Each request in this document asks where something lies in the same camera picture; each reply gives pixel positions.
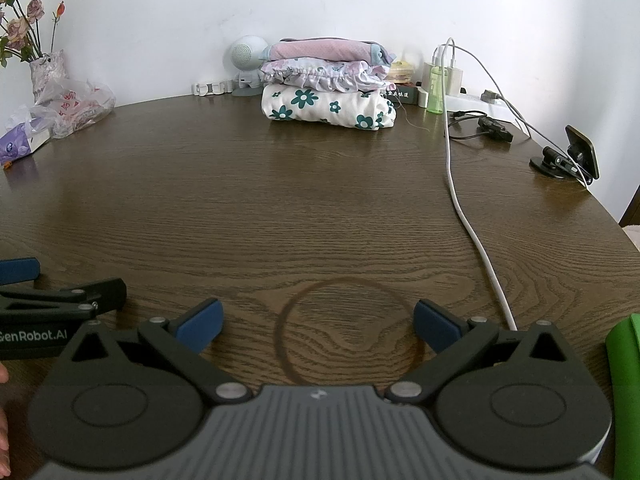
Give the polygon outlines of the person's hand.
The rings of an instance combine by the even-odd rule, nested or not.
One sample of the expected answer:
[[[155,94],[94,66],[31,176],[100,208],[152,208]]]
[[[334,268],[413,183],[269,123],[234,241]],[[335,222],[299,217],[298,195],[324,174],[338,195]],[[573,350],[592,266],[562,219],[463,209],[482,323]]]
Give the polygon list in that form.
[[[0,384],[4,385],[9,381],[9,372],[3,364],[0,364]],[[0,408],[0,476],[9,477],[11,474],[9,456],[9,427],[6,419],[6,412]]]

